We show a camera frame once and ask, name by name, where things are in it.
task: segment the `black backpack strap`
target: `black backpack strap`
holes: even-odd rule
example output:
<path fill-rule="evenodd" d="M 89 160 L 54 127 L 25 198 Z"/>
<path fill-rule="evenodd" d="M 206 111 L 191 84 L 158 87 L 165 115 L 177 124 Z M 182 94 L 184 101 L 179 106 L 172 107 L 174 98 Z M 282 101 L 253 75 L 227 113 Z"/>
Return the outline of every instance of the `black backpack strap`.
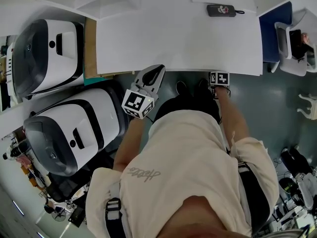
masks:
<path fill-rule="evenodd" d="M 106 227 L 111 238 L 125 238 L 122 224 L 121 200 L 117 197 L 110 199 L 106 205 Z"/>
<path fill-rule="evenodd" d="M 254 235 L 267 222 L 270 216 L 270 208 L 257 177 L 247 163 L 240 163 L 238 170 L 247 196 L 251 215 L 252 235 Z"/>

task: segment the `cardboard box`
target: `cardboard box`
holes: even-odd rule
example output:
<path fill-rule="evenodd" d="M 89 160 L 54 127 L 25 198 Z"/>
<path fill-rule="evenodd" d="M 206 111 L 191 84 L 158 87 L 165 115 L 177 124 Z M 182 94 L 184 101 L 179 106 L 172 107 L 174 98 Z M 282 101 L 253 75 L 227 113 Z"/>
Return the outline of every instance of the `cardboard box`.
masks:
<path fill-rule="evenodd" d="M 84 48 L 84 71 L 85 78 L 106 77 L 112 78 L 117 74 L 129 72 L 116 72 L 97 74 L 97 56 L 96 56 L 96 28 L 97 22 L 93 19 L 86 18 L 85 20 L 85 48 Z"/>
<path fill-rule="evenodd" d="M 6 82 L 6 56 L 0 58 L 0 82 Z"/>

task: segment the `white chair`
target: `white chair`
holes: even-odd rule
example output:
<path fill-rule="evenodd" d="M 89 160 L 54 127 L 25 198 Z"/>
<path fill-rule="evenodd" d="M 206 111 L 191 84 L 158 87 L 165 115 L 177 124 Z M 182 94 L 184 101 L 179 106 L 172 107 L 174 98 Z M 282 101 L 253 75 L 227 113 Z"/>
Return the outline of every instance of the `white chair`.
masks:
<path fill-rule="evenodd" d="M 308 97 L 304 97 L 303 95 L 299 94 L 299 98 L 309 101 L 311 103 L 311 107 L 307 108 L 311 112 L 308 114 L 302 109 L 297 109 L 297 112 L 301 112 L 307 119 L 316 120 L 317 119 L 317 96 L 312 96 L 311 94 Z"/>
<path fill-rule="evenodd" d="M 280 69 L 297 75 L 305 76 L 306 72 L 317 72 L 315 58 L 317 57 L 317 17 L 309 10 L 301 10 L 293 14 L 293 24 L 286 25 L 280 22 L 275 24 L 280 62 L 276 63 L 271 72 L 275 72 L 278 66 Z M 314 55 L 307 57 L 307 54 L 299 62 L 292 58 L 290 31 L 300 29 L 302 33 L 307 33 L 310 39 L 310 46 L 314 50 Z"/>

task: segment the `black stripe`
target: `black stripe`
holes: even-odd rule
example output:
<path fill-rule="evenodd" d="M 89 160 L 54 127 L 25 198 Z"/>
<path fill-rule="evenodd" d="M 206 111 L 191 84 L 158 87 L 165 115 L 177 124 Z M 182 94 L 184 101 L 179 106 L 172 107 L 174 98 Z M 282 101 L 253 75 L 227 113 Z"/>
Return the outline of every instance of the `black stripe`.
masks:
<path fill-rule="evenodd" d="M 247 164 L 245 165 L 249 171 L 239 174 L 246 191 L 250 208 L 252 235 L 255 235 L 267 222 L 270 210 L 267 198 L 263 193 L 256 176 L 250 167 Z"/>
<path fill-rule="evenodd" d="M 81 24 L 76 23 L 76 22 L 72 22 L 75 25 L 76 28 L 76 37 L 77 37 L 77 68 L 75 73 L 67 80 L 65 80 L 64 82 L 61 82 L 60 84 L 53 86 L 51 88 L 42 90 L 42 91 L 38 91 L 35 93 L 45 93 L 48 91 L 51 91 L 53 89 L 56 89 L 60 86 L 69 84 L 71 82 L 73 82 L 74 80 L 76 80 L 77 78 L 79 78 L 82 74 L 83 74 L 83 60 L 84 60 L 84 28 Z"/>
<path fill-rule="evenodd" d="M 54 105 L 52 107 L 49 107 L 46 110 L 49 110 L 51 108 L 58 107 L 58 106 L 68 105 L 68 104 L 79 105 L 85 110 L 85 112 L 86 112 L 86 114 L 88 116 L 89 122 L 91 124 L 91 127 L 93 128 L 93 132 L 94 132 L 94 135 L 96 137 L 97 143 L 98 143 L 98 152 L 103 150 L 104 145 L 105 145 L 103 133 L 101 132 L 101 129 L 100 129 L 99 122 L 98 122 L 97 116 L 95 114 L 95 111 L 94 111 L 93 107 L 90 105 L 90 103 L 88 101 L 80 100 L 80 99 L 71 100 L 71 101 L 65 101 L 65 102 L 56 104 L 56 105 Z"/>
<path fill-rule="evenodd" d="M 63 35 L 62 34 L 57 34 L 56 35 L 56 53 L 60 56 L 63 55 Z"/>

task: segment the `black hair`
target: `black hair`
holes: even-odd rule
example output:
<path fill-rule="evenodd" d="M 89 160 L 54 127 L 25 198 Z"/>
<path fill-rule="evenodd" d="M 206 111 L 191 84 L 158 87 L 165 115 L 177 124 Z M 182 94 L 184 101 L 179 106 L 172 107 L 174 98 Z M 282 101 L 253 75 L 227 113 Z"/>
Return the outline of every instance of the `black hair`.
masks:
<path fill-rule="evenodd" d="M 54 210 L 54 208 L 51 208 L 50 206 L 48 206 L 48 205 L 44 205 L 44 210 L 47 212 L 47 213 L 49 213 L 49 214 L 51 214 L 53 211 L 55 211 Z"/>

